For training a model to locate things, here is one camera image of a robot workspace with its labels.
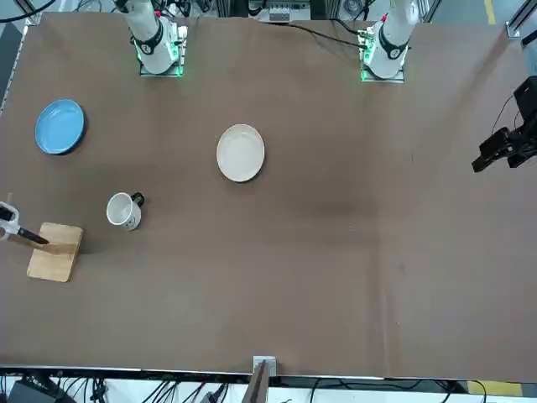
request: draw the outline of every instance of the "floor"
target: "floor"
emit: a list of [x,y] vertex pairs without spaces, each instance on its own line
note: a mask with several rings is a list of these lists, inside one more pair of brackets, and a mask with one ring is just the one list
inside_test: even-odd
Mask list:
[[[33,0],[36,5],[46,3],[45,0]],[[508,21],[520,7],[524,0],[443,0],[438,7],[435,16],[432,20],[433,24],[504,24]],[[0,0],[0,18],[6,18],[18,13],[18,9],[13,5],[13,0]],[[369,20],[378,20],[384,13],[388,11],[390,0],[376,0],[370,9],[368,16]],[[73,11],[78,5],[78,0],[60,0],[55,5],[54,11]],[[193,15],[200,14],[200,10],[196,4],[193,6]],[[88,4],[80,8],[81,12],[103,12],[109,13],[113,10],[114,5],[112,0],[89,0]],[[211,10],[209,15],[216,15],[215,10]],[[352,19],[346,9],[343,7],[343,1],[341,1],[340,18]],[[297,12],[292,16],[293,19],[308,19],[309,15],[304,12]],[[258,15],[258,19],[267,20],[268,12],[263,11]],[[15,24],[19,30],[22,30],[23,23],[19,22]],[[3,32],[3,24],[0,24],[0,35]],[[535,13],[528,21],[528,23],[520,30],[521,37],[526,36],[533,30],[537,29],[537,13]],[[5,50],[0,49],[0,57],[5,56]],[[537,41],[530,44],[524,49],[524,57],[528,66],[529,74],[537,74]],[[10,377],[8,381],[8,389],[15,381],[15,378]],[[113,395],[113,399],[110,401],[114,403],[122,403],[127,401],[139,401],[140,396],[147,395],[154,387],[156,381],[129,381],[129,380],[110,380],[109,390]],[[186,393],[193,390],[197,385],[185,385]],[[216,389],[217,384],[208,385],[207,390]],[[245,389],[242,385],[234,385],[232,387],[233,392],[227,398],[227,401],[239,401]],[[537,386],[522,385],[522,394],[524,396],[537,396]],[[389,400],[401,402],[407,400],[416,402],[422,400],[423,403],[437,403],[442,401],[445,397],[444,394],[439,394],[438,390],[427,390],[431,393],[412,394],[404,392],[385,392],[385,391],[350,391],[350,390],[319,390],[315,393],[315,403],[321,401],[351,401],[362,399],[364,401],[371,402],[387,402]],[[309,399],[310,390],[307,389],[295,389],[295,388],[274,388],[268,397],[268,402],[280,403],[288,399],[292,399],[293,402],[306,402]],[[77,396],[77,401],[83,401],[82,396]],[[480,403],[482,397],[467,395],[454,395],[450,398],[450,403]],[[504,403],[507,401],[530,401],[530,399],[524,398],[499,398],[494,396],[491,402]]]
[[[13,388],[13,384],[19,377],[8,376],[7,377],[7,392],[8,395]],[[58,382],[56,378],[51,378],[55,383]],[[75,401],[82,403],[83,401],[92,401],[91,398],[91,381],[89,381],[89,387],[85,387],[86,379],[61,379],[60,385],[62,390],[67,390],[67,394],[74,398]],[[106,379],[105,385],[107,387],[106,401],[112,403],[131,403],[140,401],[152,401],[144,400],[151,392],[160,385],[160,381],[157,380],[134,380],[134,379]],[[177,389],[173,402],[184,402],[185,397],[189,396],[191,392],[200,387],[201,384],[196,382],[184,382],[181,383]],[[529,397],[513,397],[513,396],[499,396],[495,395],[491,390],[487,390],[487,399],[483,399],[482,388],[476,384],[478,389],[474,392],[470,390],[470,395],[452,394],[449,396],[449,403],[535,403],[537,398]],[[203,386],[200,394],[197,396],[196,401],[206,403],[208,400],[204,399],[207,392],[214,392],[220,384],[206,384]],[[235,403],[242,401],[244,392],[246,391],[246,385],[230,385],[229,391],[226,395],[226,403]],[[325,403],[331,401],[337,401],[338,403],[351,403],[354,401],[366,401],[368,403],[439,403],[446,401],[446,393],[440,389],[431,391],[394,391],[394,390],[346,390],[341,388],[339,390],[323,389],[319,388],[315,390],[314,397],[311,398],[311,388],[270,388],[268,391],[267,403]]]

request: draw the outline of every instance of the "mug handle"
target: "mug handle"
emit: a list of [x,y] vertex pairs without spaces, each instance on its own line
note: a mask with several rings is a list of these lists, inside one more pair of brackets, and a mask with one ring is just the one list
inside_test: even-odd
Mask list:
[[136,193],[134,193],[132,196],[131,196],[131,199],[133,200],[133,202],[135,202],[136,204],[138,204],[138,207],[141,207],[143,205],[143,203],[145,202],[145,197],[143,197],[143,194],[140,193],[139,191],[137,191]]

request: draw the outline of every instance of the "mug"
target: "mug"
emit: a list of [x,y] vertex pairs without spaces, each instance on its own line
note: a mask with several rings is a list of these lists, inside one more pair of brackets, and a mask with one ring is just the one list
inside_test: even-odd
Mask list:
[[140,207],[145,202],[142,193],[137,191],[132,196],[128,193],[116,193],[107,206],[107,218],[111,225],[133,231],[140,224],[142,211]]

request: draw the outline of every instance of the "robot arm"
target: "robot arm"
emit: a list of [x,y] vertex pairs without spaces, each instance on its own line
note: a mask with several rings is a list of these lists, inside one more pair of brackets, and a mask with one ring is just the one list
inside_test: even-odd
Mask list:
[[177,25],[166,17],[157,17],[151,0],[114,0],[127,20],[134,37],[138,58],[151,74],[166,72],[179,54]]
[[390,9],[373,26],[373,44],[364,65],[378,78],[395,77],[402,69],[414,26],[420,20],[415,0],[390,0]]

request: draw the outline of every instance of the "table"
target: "table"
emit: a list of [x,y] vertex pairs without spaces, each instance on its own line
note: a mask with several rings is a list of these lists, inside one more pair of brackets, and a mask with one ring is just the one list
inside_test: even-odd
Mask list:
[[[0,362],[251,372],[274,355],[281,374],[534,380],[534,162],[471,167],[526,76],[503,27],[417,26],[395,85],[360,82],[355,49],[298,29],[189,25],[179,80],[138,77],[121,15],[29,29],[0,195],[28,229],[85,232],[67,284],[27,278],[31,251],[0,245]],[[59,97],[88,129],[54,157],[34,124]],[[216,165],[235,123],[266,144],[247,184]],[[146,196],[133,233],[107,223],[117,191]]]

